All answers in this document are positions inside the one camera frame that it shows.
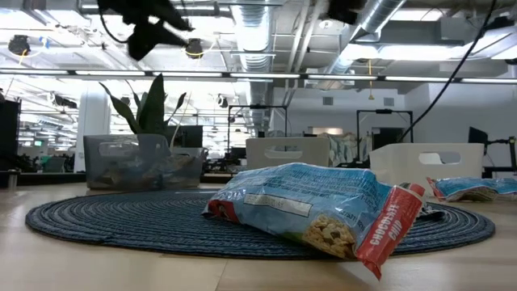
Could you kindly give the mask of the blue red granola bar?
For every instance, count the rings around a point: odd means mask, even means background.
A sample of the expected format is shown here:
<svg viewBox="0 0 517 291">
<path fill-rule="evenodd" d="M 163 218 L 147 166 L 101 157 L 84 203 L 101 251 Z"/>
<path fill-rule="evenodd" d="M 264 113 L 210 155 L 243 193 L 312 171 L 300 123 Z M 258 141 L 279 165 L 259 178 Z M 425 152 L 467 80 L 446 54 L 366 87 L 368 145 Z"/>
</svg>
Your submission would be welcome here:
<svg viewBox="0 0 517 291">
<path fill-rule="evenodd" d="M 431 179 L 427 182 L 440 201 L 517 200 L 517 179 L 483 179 L 472 177 Z"/>
</svg>

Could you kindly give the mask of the black monitor on arm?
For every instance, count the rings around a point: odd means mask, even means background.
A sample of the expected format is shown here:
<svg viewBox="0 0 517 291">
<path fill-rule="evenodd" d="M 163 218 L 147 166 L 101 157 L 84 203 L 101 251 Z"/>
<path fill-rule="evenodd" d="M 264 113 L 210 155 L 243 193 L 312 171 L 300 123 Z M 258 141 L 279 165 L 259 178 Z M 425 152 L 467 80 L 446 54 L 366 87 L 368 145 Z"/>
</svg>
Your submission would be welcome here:
<svg viewBox="0 0 517 291">
<path fill-rule="evenodd" d="M 493 144 L 504 144 L 509 146 L 510 161 L 511 164 L 508 167 L 498 166 L 487 166 L 483 167 L 481 177 L 483 179 L 492 179 L 495 173 L 499 172 L 511 172 L 514 176 L 517 176 L 517 137 L 510 136 L 507 139 L 497 139 L 490 141 L 488 133 L 476 129 L 474 127 L 469 128 L 469 139 L 468 143 L 482 144 L 484 146 L 483 156 L 488 156 L 488 146 Z"/>
</svg>

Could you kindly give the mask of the black cabinet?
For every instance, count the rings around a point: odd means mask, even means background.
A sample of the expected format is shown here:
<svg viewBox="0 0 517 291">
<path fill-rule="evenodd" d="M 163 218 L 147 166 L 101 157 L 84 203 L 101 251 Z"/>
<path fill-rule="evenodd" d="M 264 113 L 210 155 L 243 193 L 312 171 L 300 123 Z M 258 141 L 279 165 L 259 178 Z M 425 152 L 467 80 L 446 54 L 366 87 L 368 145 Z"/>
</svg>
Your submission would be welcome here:
<svg viewBox="0 0 517 291">
<path fill-rule="evenodd" d="M 0 171 L 14 167 L 18 152 L 20 103 L 0 102 Z"/>
</svg>

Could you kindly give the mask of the black metal frame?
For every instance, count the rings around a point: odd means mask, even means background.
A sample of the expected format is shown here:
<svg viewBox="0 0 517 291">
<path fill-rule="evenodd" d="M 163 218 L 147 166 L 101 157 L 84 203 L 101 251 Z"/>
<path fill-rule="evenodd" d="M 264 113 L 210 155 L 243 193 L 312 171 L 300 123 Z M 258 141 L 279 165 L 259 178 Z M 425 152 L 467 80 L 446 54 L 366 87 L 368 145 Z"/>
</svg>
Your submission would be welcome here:
<svg viewBox="0 0 517 291">
<path fill-rule="evenodd" d="M 397 143 L 402 142 L 404 138 L 409 135 L 410 136 L 410 142 L 414 143 L 414 113 L 412 111 L 399 111 L 399 110 L 392 110 L 392 109 L 376 109 L 376 110 L 357 110 L 356 111 L 356 137 L 357 137 L 357 145 L 359 146 L 360 142 L 363 140 L 361 137 L 361 131 L 360 131 L 360 114 L 364 113 L 374 113 L 377 115 L 391 115 L 391 114 L 399 114 L 404 113 L 409 116 L 409 127 L 406 129 L 406 131 L 397 139 Z"/>
</svg>

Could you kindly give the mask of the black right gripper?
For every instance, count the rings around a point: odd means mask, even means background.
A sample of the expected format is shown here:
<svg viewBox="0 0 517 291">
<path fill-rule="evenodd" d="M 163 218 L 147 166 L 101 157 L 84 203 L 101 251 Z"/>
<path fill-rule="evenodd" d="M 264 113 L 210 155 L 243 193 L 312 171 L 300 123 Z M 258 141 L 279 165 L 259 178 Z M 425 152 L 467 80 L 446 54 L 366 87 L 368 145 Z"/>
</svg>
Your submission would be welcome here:
<svg viewBox="0 0 517 291">
<path fill-rule="evenodd" d="M 355 24 L 366 0 L 328 0 L 326 14 L 330 19 L 346 24 Z"/>
</svg>

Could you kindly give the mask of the LED light bar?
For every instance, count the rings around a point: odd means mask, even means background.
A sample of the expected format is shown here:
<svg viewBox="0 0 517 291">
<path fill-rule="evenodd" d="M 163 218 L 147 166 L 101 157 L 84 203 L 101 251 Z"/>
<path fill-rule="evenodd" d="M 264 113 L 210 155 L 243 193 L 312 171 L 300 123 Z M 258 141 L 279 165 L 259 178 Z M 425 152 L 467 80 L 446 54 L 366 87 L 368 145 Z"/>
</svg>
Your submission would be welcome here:
<svg viewBox="0 0 517 291">
<path fill-rule="evenodd" d="M 140 70 L 45 70 L 45 69 L 18 69 L 0 68 L 0 74 L 27 75 L 64 78 L 134 78 L 143 79 L 162 75 L 173 79 L 237 79 L 237 80 L 309 80 L 309 81 L 365 81 L 365 82 L 430 82 L 446 83 L 449 78 L 444 77 L 411 77 L 385 76 L 363 74 L 277 74 L 277 73 L 248 73 L 248 72 L 216 72 L 216 71 L 140 71 Z"/>
</svg>

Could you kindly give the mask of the light patterned cloth cover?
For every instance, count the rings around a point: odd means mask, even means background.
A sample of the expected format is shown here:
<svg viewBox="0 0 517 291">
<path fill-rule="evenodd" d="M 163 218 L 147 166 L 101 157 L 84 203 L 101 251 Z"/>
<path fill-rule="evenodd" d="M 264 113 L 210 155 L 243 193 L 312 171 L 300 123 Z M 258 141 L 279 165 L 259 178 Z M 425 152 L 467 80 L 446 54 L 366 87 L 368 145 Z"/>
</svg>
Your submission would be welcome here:
<svg viewBox="0 0 517 291">
<path fill-rule="evenodd" d="M 330 141 L 330 165 L 365 161 L 372 148 L 372 138 L 367 135 L 358 138 L 354 133 L 326 136 Z"/>
</svg>

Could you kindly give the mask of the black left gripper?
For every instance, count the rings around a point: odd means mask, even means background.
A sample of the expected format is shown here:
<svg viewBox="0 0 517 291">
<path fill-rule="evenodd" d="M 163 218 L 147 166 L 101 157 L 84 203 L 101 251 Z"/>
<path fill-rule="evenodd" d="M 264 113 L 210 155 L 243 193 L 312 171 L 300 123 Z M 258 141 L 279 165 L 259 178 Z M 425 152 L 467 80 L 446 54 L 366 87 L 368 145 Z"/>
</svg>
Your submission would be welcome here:
<svg viewBox="0 0 517 291">
<path fill-rule="evenodd" d="M 164 27 L 164 21 L 180 31 L 194 30 L 169 0 L 97 0 L 97 4 L 99 13 L 115 11 L 123 16 L 126 24 L 147 20 L 150 16 L 160 19 L 154 24 L 139 23 L 134 27 L 128 38 L 128 55 L 136 61 L 141 61 L 158 44 L 187 45 L 183 38 Z"/>
</svg>

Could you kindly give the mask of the blue chocolate chip granola bar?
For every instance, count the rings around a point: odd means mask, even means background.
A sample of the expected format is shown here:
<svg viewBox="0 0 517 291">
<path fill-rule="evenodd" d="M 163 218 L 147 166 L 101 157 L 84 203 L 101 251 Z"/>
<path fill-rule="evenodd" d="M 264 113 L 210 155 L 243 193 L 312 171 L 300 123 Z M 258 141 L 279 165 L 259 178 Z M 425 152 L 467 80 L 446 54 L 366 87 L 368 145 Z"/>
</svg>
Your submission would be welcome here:
<svg viewBox="0 0 517 291">
<path fill-rule="evenodd" d="M 238 173 L 208 200 L 203 215 L 357 259 L 380 278 L 424 194 L 416 183 L 382 183 L 367 169 L 294 162 Z"/>
</svg>

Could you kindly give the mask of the dark crumpled wrapper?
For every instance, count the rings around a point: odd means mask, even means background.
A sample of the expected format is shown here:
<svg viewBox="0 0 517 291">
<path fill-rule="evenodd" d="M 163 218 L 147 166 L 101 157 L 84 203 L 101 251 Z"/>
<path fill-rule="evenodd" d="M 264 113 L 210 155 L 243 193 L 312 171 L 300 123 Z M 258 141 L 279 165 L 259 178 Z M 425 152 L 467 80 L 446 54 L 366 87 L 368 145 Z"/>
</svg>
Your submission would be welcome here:
<svg viewBox="0 0 517 291">
<path fill-rule="evenodd" d="M 440 209 L 434 209 L 425 203 L 420 209 L 416 221 L 441 221 L 447 213 Z"/>
</svg>

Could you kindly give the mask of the silver ventilation duct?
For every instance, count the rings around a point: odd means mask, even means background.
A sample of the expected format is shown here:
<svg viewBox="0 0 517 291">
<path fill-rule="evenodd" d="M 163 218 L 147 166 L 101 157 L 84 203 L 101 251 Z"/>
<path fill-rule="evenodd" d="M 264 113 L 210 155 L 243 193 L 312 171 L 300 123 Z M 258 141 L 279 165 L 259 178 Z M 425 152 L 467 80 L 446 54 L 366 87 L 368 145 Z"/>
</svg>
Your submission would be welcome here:
<svg viewBox="0 0 517 291">
<path fill-rule="evenodd" d="M 272 49 L 272 8 L 263 5 L 230 7 L 236 28 L 237 47 L 246 52 L 240 56 L 242 70 L 246 73 L 269 73 L 273 57 L 267 55 Z M 273 84 L 266 81 L 249 81 L 246 90 L 249 105 L 272 105 Z"/>
<path fill-rule="evenodd" d="M 360 38 L 370 36 L 377 42 L 382 28 L 403 7 L 407 0 L 366 0 L 355 24 L 346 24 L 340 35 L 341 52 L 326 69 L 327 74 L 345 74 L 355 58 L 353 44 Z"/>
</svg>

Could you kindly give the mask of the clear grey plastic bin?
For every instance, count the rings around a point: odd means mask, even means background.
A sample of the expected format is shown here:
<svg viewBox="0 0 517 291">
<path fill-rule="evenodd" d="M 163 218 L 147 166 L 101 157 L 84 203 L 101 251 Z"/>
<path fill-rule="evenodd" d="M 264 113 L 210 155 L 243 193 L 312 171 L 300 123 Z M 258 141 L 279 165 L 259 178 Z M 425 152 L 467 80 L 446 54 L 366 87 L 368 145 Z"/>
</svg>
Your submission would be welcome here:
<svg viewBox="0 0 517 291">
<path fill-rule="evenodd" d="M 94 190 L 148 191 L 195 188 L 204 150 L 171 148 L 159 134 L 83 138 L 86 183 Z"/>
</svg>

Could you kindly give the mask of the white plastic bin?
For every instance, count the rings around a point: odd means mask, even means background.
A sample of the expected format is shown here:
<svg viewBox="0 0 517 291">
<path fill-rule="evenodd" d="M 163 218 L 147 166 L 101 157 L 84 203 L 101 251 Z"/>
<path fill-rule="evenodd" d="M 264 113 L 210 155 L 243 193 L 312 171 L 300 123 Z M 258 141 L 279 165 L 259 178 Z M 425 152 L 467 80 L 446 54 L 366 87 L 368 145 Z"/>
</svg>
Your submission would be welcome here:
<svg viewBox="0 0 517 291">
<path fill-rule="evenodd" d="M 484 146 L 477 143 L 399 143 L 369 153 L 379 181 L 416 183 L 431 195 L 431 179 L 480 178 Z"/>
<path fill-rule="evenodd" d="M 301 162 L 328 167 L 330 140 L 325 137 L 259 137 L 246 140 L 246 169 Z"/>
</svg>

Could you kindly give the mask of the dark blue round woven mat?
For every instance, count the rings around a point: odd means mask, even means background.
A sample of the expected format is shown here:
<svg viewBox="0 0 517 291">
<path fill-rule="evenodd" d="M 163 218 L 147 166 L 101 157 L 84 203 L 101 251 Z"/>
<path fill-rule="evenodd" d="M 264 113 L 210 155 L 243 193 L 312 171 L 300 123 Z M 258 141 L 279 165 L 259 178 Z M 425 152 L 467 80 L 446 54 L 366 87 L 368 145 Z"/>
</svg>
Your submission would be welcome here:
<svg viewBox="0 0 517 291">
<path fill-rule="evenodd" d="M 251 226 L 203 217 L 214 189 L 77 196 L 31 209 L 25 223 L 65 241 L 176 255 L 230 259 L 329 259 L 329 255 Z M 495 224 L 466 209 L 433 203 L 441 218 L 419 218 L 394 251 L 412 255 L 480 243 Z"/>
</svg>

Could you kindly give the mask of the green snake plant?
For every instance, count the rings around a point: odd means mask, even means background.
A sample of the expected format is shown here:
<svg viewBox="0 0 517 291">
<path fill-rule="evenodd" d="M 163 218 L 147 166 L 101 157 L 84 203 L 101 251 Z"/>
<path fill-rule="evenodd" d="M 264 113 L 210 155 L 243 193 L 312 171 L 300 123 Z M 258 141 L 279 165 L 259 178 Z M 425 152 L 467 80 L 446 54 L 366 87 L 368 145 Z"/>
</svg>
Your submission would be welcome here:
<svg viewBox="0 0 517 291">
<path fill-rule="evenodd" d="M 137 105 L 137 113 L 133 114 L 131 108 L 116 98 L 109 89 L 102 83 L 99 84 L 110 97 L 111 104 L 116 112 L 126 119 L 129 128 L 135 134 L 161 134 L 166 135 L 170 119 L 183 106 L 187 93 L 182 93 L 176 103 L 175 109 L 170 117 L 165 119 L 165 102 L 167 94 L 164 89 L 164 78 L 159 74 L 152 82 L 149 91 L 139 97 L 132 91 L 133 101 Z"/>
</svg>

